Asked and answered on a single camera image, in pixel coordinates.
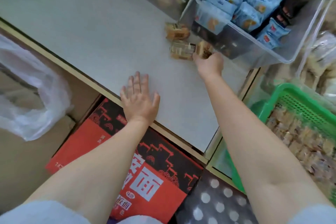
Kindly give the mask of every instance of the white polka dot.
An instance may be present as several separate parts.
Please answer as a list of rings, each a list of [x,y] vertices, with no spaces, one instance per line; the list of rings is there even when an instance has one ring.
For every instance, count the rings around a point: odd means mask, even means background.
[[[201,200],[203,203],[209,203],[210,202],[210,195],[208,193],[202,193],[201,194]]]
[[[199,208],[196,208],[194,210],[193,215],[194,215],[195,220],[203,219],[203,213],[202,213],[201,209],[199,209]]]
[[[217,220],[213,217],[209,218],[208,224],[218,224]]]
[[[217,188],[219,186],[219,181],[216,179],[212,179],[210,182],[211,187]]]
[[[237,197],[237,202],[238,202],[238,204],[240,205],[240,206],[244,206],[244,205],[246,205],[246,199],[245,198],[243,198],[243,197]]]
[[[225,188],[225,189],[224,189],[224,195],[225,195],[226,197],[232,197],[233,192],[232,192],[231,189],[229,189],[229,188]]]
[[[231,211],[229,213],[230,219],[233,221],[237,221],[239,218],[239,214],[236,211]]]
[[[224,211],[225,207],[222,203],[217,203],[216,204],[216,211],[219,213],[222,213]]]

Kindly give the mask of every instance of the white plastic bag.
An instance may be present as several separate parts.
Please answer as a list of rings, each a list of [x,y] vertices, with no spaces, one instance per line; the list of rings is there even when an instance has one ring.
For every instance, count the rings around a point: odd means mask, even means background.
[[[22,81],[36,88],[44,105],[42,109],[18,107],[5,94],[0,93],[0,128],[26,141],[41,137],[65,115],[70,107],[71,94],[67,82],[29,51],[2,35],[0,35],[0,64]]]

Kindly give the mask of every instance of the cardboard box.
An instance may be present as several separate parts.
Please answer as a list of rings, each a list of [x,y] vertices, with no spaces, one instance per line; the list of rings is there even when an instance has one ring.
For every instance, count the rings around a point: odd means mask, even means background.
[[[123,109],[108,99],[69,137],[46,168],[56,173],[71,161],[108,140],[127,124]],[[111,217],[151,216],[167,223],[203,168],[149,128],[137,146],[131,168]]]

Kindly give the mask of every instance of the green basket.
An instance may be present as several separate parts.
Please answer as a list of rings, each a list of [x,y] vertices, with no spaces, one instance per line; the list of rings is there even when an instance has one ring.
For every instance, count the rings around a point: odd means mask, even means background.
[[[321,107],[320,104],[302,92],[297,86],[291,83],[283,83],[277,86],[271,96],[266,100],[261,100],[252,105],[251,111],[263,122],[266,123],[277,103],[283,104],[287,109],[300,113],[304,122],[314,124],[320,133],[327,135],[336,141],[336,116],[330,111]],[[232,159],[227,152],[226,159],[232,168],[232,181],[239,190],[245,192],[237,169],[233,165]],[[336,204],[336,191],[333,191],[332,203]]]

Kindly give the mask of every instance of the light blue sleeve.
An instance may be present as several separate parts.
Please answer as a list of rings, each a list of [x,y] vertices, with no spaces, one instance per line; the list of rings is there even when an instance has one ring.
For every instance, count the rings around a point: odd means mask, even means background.
[[[336,208],[314,205],[300,211],[288,224],[336,224]]]
[[[0,224],[90,224],[82,215],[57,201],[34,201],[0,216]]]

